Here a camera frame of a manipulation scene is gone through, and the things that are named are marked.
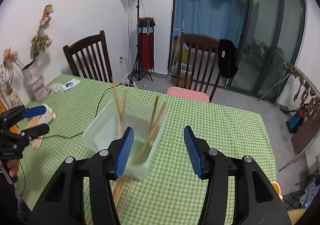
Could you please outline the person's left hand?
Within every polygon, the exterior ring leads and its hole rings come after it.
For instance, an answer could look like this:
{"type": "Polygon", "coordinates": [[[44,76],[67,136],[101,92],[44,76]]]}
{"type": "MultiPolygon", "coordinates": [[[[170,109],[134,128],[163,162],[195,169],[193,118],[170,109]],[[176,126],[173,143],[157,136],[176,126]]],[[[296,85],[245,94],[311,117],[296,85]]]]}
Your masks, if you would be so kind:
{"type": "Polygon", "coordinates": [[[14,178],[18,174],[18,170],[20,167],[20,160],[19,159],[7,160],[6,166],[9,169],[9,175],[12,178],[14,178]]]}

